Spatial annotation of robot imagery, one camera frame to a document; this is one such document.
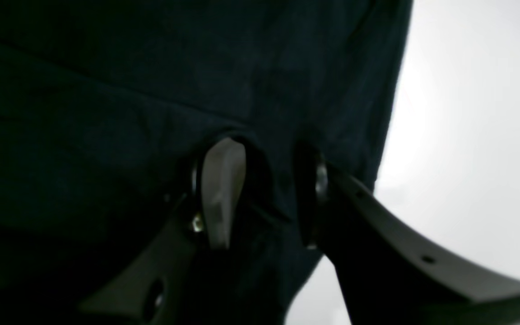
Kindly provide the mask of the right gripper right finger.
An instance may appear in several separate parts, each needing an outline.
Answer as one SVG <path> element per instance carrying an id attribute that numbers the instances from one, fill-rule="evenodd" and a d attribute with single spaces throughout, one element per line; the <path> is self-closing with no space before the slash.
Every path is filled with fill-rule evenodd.
<path id="1" fill-rule="evenodd" d="M 308 144 L 294 148 L 301 238 L 334 264 L 353 325 L 520 325 L 520 280 L 400 221 Z"/>

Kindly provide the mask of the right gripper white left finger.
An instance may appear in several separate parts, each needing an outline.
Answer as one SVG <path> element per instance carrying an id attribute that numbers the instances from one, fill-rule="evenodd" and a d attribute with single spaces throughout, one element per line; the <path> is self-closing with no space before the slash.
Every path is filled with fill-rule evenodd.
<path id="1" fill-rule="evenodd" d="M 244 144 L 224 138 L 196 160 L 154 239 L 78 307 L 83 323 L 175 323 L 200 253 L 227 250 L 247 173 Z"/>

